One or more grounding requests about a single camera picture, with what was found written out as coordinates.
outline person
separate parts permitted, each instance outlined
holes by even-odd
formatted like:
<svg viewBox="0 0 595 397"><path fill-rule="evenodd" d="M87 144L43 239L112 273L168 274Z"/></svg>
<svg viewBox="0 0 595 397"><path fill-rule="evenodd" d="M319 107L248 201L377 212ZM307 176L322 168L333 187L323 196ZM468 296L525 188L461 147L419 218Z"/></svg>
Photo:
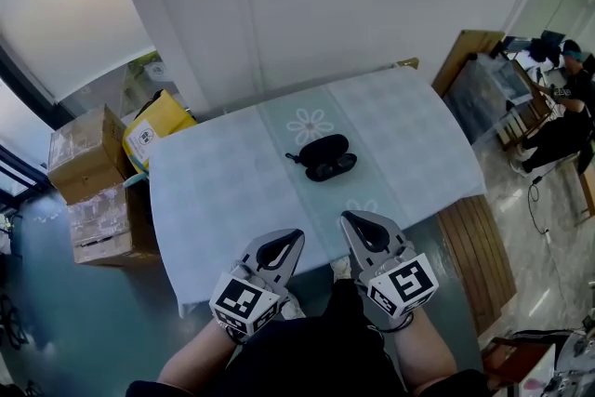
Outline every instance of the person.
<svg viewBox="0 0 595 397"><path fill-rule="evenodd" d="M573 40L564 42L562 55L568 75L564 88L533 87L560 103L566 111L562 118L547 121L531 138L517 145L510 159L512 170L526 176L536 167L579 152L593 130L595 85L591 74L583 68L581 49Z"/></svg>
<svg viewBox="0 0 595 397"><path fill-rule="evenodd" d="M331 264L335 283L322 316L269 322L229 365L236 344L213 320L167 362L157 382L133 382L126 397L405 395L383 335L364 316L345 260ZM457 373L426 313L421 308L413 313L410 325L387 335L394 339L411 394L489 395L483 374Z"/></svg>

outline tile floor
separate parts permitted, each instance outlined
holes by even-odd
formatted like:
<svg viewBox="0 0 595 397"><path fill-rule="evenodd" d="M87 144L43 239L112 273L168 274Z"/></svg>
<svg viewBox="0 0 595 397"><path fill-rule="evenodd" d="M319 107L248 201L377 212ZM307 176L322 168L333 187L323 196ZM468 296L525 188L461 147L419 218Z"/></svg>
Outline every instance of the tile floor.
<svg viewBox="0 0 595 397"><path fill-rule="evenodd" d="M523 178L509 168L497 139L474 149L518 289L480 344L507 330L580 327L593 305L587 282L595 277L595 218L576 226L586 202L574 167L563 165L537 185L532 209L537 225L550 230L548 244L531 220L527 192L550 165Z"/></svg>

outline white label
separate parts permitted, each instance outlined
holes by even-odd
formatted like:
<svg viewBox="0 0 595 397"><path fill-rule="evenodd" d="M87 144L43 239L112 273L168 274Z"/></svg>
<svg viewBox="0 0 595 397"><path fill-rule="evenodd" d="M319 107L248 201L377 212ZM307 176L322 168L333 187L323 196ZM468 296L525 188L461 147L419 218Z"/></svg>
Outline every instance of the white label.
<svg viewBox="0 0 595 397"><path fill-rule="evenodd" d="M157 136L149 121L143 119L126 136L126 143L139 162L145 164L159 139L160 137Z"/></svg>

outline stacked cardboard box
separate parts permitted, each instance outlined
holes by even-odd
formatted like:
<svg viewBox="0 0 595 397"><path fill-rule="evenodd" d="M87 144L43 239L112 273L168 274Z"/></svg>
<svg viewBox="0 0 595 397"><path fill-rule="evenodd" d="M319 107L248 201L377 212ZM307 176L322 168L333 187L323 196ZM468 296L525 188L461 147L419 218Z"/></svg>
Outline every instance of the stacked cardboard box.
<svg viewBox="0 0 595 397"><path fill-rule="evenodd" d="M159 257L148 187L123 186L132 172L124 131L104 106L52 134L47 175L68 205L76 263L122 267Z"/></svg>

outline tablecloth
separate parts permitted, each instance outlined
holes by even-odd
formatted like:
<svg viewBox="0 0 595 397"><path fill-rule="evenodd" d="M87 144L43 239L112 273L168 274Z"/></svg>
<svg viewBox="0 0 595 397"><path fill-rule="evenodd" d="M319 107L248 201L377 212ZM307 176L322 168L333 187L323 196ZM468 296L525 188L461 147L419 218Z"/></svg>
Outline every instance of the tablecloth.
<svg viewBox="0 0 595 397"><path fill-rule="evenodd" d="M358 164L307 183L305 169L284 153L337 132L349 139ZM342 210L378 212L405 229L485 193L455 118L409 67L318 86L180 131L159 141L150 173L157 240L181 310L210 299L221 272L263 233L303 230L302 272L348 253L337 225Z"/></svg>

